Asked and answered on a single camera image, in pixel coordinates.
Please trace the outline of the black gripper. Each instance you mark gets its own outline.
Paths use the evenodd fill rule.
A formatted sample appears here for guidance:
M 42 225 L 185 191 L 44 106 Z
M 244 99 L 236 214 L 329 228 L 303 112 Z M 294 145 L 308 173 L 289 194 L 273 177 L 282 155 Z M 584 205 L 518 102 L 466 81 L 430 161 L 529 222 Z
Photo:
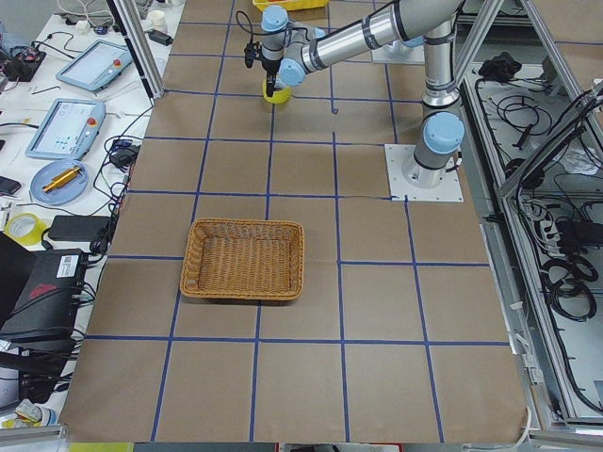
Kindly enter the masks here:
M 267 97 L 272 97 L 274 95 L 274 84 L 276 83 L 278 72 L 281 66 L 281 59 L 277 60 L 264 60 L 263 61 L 263 69 L 266 72 L 266 86 L 265 86 L 265 94 Z

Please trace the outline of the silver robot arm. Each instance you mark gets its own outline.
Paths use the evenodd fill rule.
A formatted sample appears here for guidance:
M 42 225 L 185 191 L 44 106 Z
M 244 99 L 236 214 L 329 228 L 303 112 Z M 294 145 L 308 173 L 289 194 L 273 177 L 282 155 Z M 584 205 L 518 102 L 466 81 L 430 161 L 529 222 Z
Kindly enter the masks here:
M 260 40 L 244 50 L 247 67 L 260 62 L 266 73 L 266 94 L 278 83 L 300 85 L 311 73 L 383 48 L 397 40 L 422 39 L 425 88 L 420 139 L 401 165 L 404 178 L 422 188 L 438 186 L 450 158 L 464 140 L 459 117 L 460 92 L 455 73 L 456 16 L 459 1 L 391 1 L 367 16 L 326 33 L 290 20 L 281 6 L 269 6 L 261 18 Z
M 422 46 L 423 42 L 423 37 L 418 36 L 410 40 L 394 40 L 391 43 L 386 44 L 384 48 L 390 54 L 402 54 L 406 52 L 411 52 L 417 47 Z

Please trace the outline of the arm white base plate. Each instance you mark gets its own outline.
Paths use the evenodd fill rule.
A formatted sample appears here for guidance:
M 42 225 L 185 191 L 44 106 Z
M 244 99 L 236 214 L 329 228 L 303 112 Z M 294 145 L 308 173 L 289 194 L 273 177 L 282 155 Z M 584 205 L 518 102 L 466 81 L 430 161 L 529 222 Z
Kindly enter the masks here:
M 383 47 L 371 51 L 372 61 L 382 64 L 423 65 L 425 63 L 424 42 L 411 52 L 390 54 Z
M 384 145 L 390 199 L 398 202 L 463 202 L 453 156 L 442 169 L 424 169 L 415 160 L 415 147 Z

